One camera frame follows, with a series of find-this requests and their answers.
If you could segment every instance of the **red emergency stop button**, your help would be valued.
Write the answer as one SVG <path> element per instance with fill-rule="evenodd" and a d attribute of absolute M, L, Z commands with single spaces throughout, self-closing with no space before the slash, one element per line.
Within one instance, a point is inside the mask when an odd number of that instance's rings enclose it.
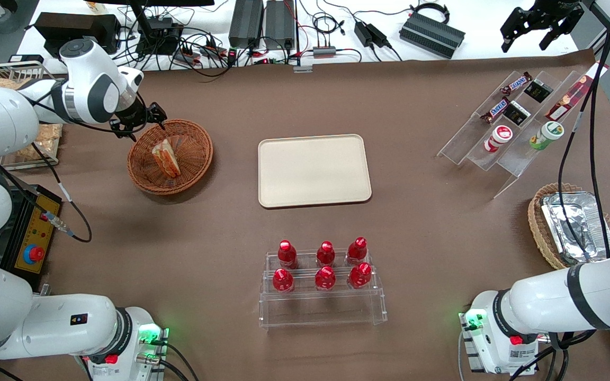
<path fill-rule="evenodd" d="M 36 246 L 30 250 L 30 259 L 34 262 L 39 262 L 44 258 L 44 248 Z"/>

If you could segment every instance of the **white table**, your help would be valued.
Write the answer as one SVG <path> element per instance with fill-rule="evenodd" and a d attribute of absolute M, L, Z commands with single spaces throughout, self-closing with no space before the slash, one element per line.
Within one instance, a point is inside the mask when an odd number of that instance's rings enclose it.
<path fill-rule="evenodd" d="M 301 25 L 312 25 L 312 17 L 305 13 L 303 7 L 310 14 L 320 12 L 315 0 L 297 0 L 298 21 Z M 344 5 L 349 7 L 353 12 L 359 10 L 379 10 L 387 13 L 394 13 L 399 10 L 408 8 L 407 0 L 330 0 L 330 3 Z M 538 48 L 538 44 L 545 36 L 547 31 L 533 31 L 525 36 L 520 37 L 515 41 L 507 53 L 503 53 L 500 46 L 503 43 L 503 38 L 500 34 L 500 27 L 510 15 L 511 11 L 520 6 L 523 9 L 528 9 L 533 5 L 534 0 L 437 0 L 441 5 L 446 5 L 451 12 L 451 19 L 448 23 L 453 28 L 465 32 L 465 39 L 462 45 L 457 48 L 453 55 L 453 60 L 467 60 L 479 58 L 503 58 L 503 57 L 530 57 L 530 56 L 558 56 L 565 53 L 578 50 L 573 39 L 569 35 L 562 35 L 556 41 L 550 44 L 547 50 L 542 51 Z M 213 34 L 214 37 L 222 41 L 224 47 L 229 46 L 228 31 L 232 20 L 232 12 L 234 10 L 235 0 L 216 0 L 216 5 L 211 7 L 193 7 L 193 8 L 177 8 L 171 11 L 171 15 L 176 17 L 181 23 L 187 23 L 187 26 L 203 29 Z M 339 22 L 345 20 L 343 29 L 346 34 L 343 36 L 339 31 L 333 32 L 331 36 L 331 45 L 336 48 L 353 48 L 359 50 L 363 55 L 364 62 L 375 62 L 376 58 L 369 48 L 363 48 L 359 40 L 354 34 L 354 20 L 351 15 L 344 9 L 328 5 L 322 0 L 319 0 L 319 6 L 327 13 L 335 17 Z M 133 13 L 128 12 L 130 21 L 126 20 L 122 12 L 125 7 L 116 5 L 106 5 L 108 12 L 115 14 L 119 21 L 125 26 L 133 25 Z M 37 19 L 41 12 L 57 12 L 71 14 L 92 14 L 89 7 L 82 0 L 40 0 L 39 5 L 32 17 L 32 23 Z M 442 20 L 442 15 L 436 10 L 423 10 L 422 14 L 429 17 L 434 17 L 436 20 Z M 410 43 L 399 39 L 399 30 L 409 16 L 409 12 L 402 12 L 398 15 L 383 15 L 378 13 L 363 13 L 357 17 L 366 23 L 375 25 L 380 31 L 388 36 L 388 40 L 397 50 L 404 60 L 443 60 L 443 58 L 422 50 L 421 48 L 411 45 Z M 183 36 L 193 34 L 194 31 L 185 30 Z M 125 32 L 121 33 L 120 38 L 124 37 Z M 305 43 L 309 39 L 309 48 L 317 45 L 317 33 L 312 28 L 299 29 L 300 46 L 304 50 Z M 129 41 L 131 51 L 136 49 L 138 39 Z M 45 61 L 44 65 L 53 74 L 66 72 L 65 65 L 58 60 L 51 58 L 48 52 L 43 48 L 44 39 L 35 28 L 30 28 L 20 43 L 20 48 L 17 51 L 19 54 L 41 54 Z M 125 43 L 121 43 L 121 48 L 117 55 L 123 55 Z M 397 56 L 388 48 L 378 49 L 376 53 L 383 61 L 396 61 Z M 345 54 L 338 54 L 332 58 L 312 58 L 312 53 L 308 53 L 302 58 L 302 65 L 314 65 L 319 63 L 335 63 L 335 62 L 356 62 L 358 55 L 353 51 L 346 51 Z M 283 59 L 281 51 L 271 51 L 266 55 L 268 58 Z M 170 64 L 169 56 L 157 56 L 159 65 L 162 70 L 167 70 Z M 115 61 L 117 65 L 123 65 L 128 62 L 128 58 L 121 58 Z M 244 65 L 245 57 L 240 58 L 240 64 Z M 202 58 L 204 67 L 208 67 L 208 62 Z M 142 70 L 159 70 L 155 57 L 150 59 L 145 67 L 143 63 L 132 63 L 131 66 Z"/>

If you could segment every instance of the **bread slice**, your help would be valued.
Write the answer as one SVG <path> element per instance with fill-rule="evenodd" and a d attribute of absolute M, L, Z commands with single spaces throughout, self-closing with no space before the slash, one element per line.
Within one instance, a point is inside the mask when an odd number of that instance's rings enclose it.
<path fill-rule="evenodd" d="M 180 176 L 180 167 L 177 164 L 174 148 L 169 144 L 168 139 L 162 140 L 152 149 L 152 156 L 162 172 L 170 178 Z"/>

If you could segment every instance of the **brown table surface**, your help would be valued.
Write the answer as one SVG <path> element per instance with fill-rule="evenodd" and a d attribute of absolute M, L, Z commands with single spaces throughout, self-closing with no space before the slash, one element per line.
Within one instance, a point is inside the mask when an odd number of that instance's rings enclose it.
<path fill-rule="evenodd" d="M 54 294 L 102 294 L 118 306 L 147 309 L 171 328 L 171 343 L 201 381 L 455 381 L 457 313 L 481 291 L 551 270 L 526 211 L 538 188 L 557 181 L 566 138 L 496 200 L 507 178 L 501 169 L 457 167 L 436 153 L 512 70 L 563 78 L 593 62 L 581 51 L 559 58 L 322 65 L 304 75 L 265 66 L 230 70 L 209 84 L 191 71 L 148 72 L 141 87 L 146 101 L 210 133 L 210 173 L 177 197 L 146 195 L 126 171 L 129 140 L 66 127 L 58 172 L 91 222 L 94 241 L 58 234 L 48 282 Z M 610 215 L 610 104 L 603 92 L 596 115 L 597 171 Z M 583 188 L 590 188 L 587 132 L 578 133 L 564 177 Z M 373 187 L 368 202 L 259 205 L 261 140 L 336 133 L 364 138 Z M 60 194 L 47 170 L 25 174 L 29 183 Z M 61 216 L 85 236 L 70 207 Z M 307 249 L 325 239 L 344 246 L 358 236 L 368 238 L 383 280 L 386 323 L 269 333 L 258 327 L 266 251 L 281 239 Z M 0 364 L 26 381 L 85 379 L 70 356 Z M 472 374 L 466 359 L 464 368 L 467 380 L 507 379 Z M 542 371 L 525 379 L 541 378 Z M 610 380 L 610 333 L 571 348 L 566 380 L 584 379 Z"/>

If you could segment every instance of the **acrylic display stand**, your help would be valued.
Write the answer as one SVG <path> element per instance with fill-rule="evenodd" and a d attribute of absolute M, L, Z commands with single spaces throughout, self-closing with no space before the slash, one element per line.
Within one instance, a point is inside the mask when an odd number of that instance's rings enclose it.
<path fill-rule="evenodd" d="M 332 268 L 336 273 L 336 285 L 332 289 L 318 291 L 315 288 L 315 274 L 319 270 L 317 251 L 298 251 L 298 269 L 289 270 L 295 290 L 286 294 L 276 291 L 272 285 L 274 271 L 280 267 L 276 251 L 267 253 L 259 300 L 259 324 L 262 328 L 343 323 L 377 325 L 387 321 L 385 293 L 371 254 L 366 254 L 365 258 L 372 268 L 371 281 L 361 289 L 353 289 L 347 285 L 352 270 L 344 263 L 347 248 L 335 250 L 336 260 Z"/>
<path fill-rule="evenodd" d="M 532 149 L 528 144 L 528 140 L 536 135 L 542 125 L 550 121 L 550 119 L 545 117 L 547 111 L 549 111 L 552 106 L 566 94 L 567 90 L 582 77 L 578 72 L 572 71 L 564 80 L 558 80 L 552 77 L 552 75 L 541 71 L 537 76 L 533 76 L 533 78 L 540 80 L 554 90 L 542 103 L 537 102 L 524 92 L 524 89 L 526 89 L 528 84 L 523 85 L 521 89 L 516 90 L 513 94 L 508 96 L 510 101 L 517 102 L 531 114 L 523 123 L 516 125 L 510 119 L 506 118 L 505 115 L 498 116 L 491 124 L 480 119 L 480 116 L 490 111 L 501 101 L 504 96 L 500 92 L 501 87 L 509 85 L 521 76 L 522 73 L 516 71 L 510 74 L 510 76 L 494 90 L 491 96 L 477 108 L 467 123 L 455 133 L 437 154 L 437 156 L 443 155 L 447 157 L 457 166 L 462 164 L 465 159 L 468 159 L 484 171 L 488 171 L 495 164 L 503 167 L 510 173 L 510 178 L 503 184 L 494 198 L 498 197 L 498 195 L 515 183 L 528 168 L 528 165 L 531 164 L 533 159 L 542 152 L 540 150 Z M 562 123 L 571 111 L 573 111 L 573 108 L 558 120 L 559 123 Z M 499 125 L 506 125 L 511 128 L 513 131 L 513 138 L 506 144 L 503 144 L 497 152 L 489 152 L 484 149 L 484 141 L 489 139 L 494 128 Z M 573 126 L 564 126 L 564 134 L 567 134 L 572 127 Z"/>

